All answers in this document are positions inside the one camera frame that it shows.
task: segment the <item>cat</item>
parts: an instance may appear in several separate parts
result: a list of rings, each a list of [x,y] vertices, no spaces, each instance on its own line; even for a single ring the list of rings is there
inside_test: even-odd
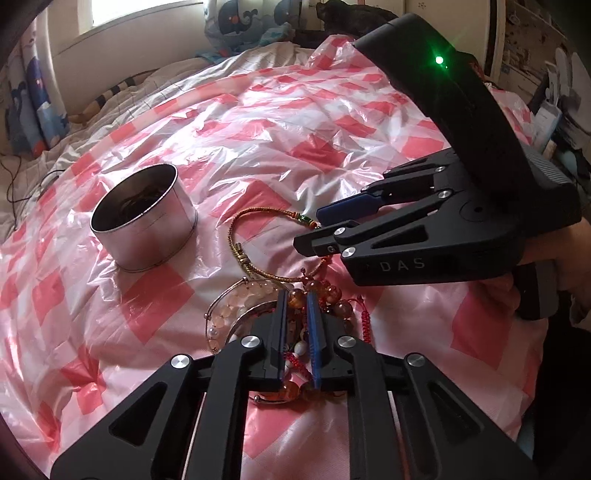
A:
[[[316,15],[324,22],[324,30],[331,34],[363,37],[385,23],[398,18],[388,10],[369,5],[349,5],[342,0],[328,0],[316,4]]]

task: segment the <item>plastic sheet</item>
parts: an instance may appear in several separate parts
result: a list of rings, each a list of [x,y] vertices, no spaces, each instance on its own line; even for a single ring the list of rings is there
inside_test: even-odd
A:
[[[492,91],[522,140],[531,118]],[[179,352],[208,354],[203,313],[242,276],[227,245],[239,210],[313,216],[384,170],[448,147],[435,125],[346,37],[305,66],[262,69],[191,89],[98,142],[54,183],[0,250],[0,413],[46,472],[150,373]],[[117,269],[91,234],[92,210],[131,173],[177,166],[199,211],[197,232],[168,263]],[[238,226],[251,260],[297,275],[303,227],[256,215]],[[501,316],[466,284],[359,288],[334,259],[326,278],[362,294],[375,346],[427,355],[507,433],[534,395],[546,322]],[[348,478],[346,401],[250,406],[245,479]]]

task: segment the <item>green bead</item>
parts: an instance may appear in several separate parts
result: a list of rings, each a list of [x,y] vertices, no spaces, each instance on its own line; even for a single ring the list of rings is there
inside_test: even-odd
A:
[[[309,225],[314,220],[312,220],[310,217],[307,217],[306,215],[300,214],[300,216],[298,217],[298,221],[301,222],[301,223],[303,223],[304,225]]]

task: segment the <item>open can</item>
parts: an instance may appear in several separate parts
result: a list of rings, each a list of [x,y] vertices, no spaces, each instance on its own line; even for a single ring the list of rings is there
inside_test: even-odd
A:
[[[134,173],[96,206],[90,228],[115,262],[138,272],[166,262],[184,247],[197,211],[174,165]]]

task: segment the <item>shelf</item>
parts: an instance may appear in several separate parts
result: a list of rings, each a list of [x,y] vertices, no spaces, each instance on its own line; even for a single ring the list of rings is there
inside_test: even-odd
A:
[[[560,35],[566,41],[566,37],[564,36],[564,34],[543,17],[539,16],[535,12],[532,12],[529,8],[518,4],[517,2],[513,2],[513,6],[515,7],[515,12],[517,13],[517,16],[519,16],[519,12],[525,13],[526,15],[532,18],[532,20],[537,24],[537,27],[541,26],[542,28],[549,28],[558,35]]]

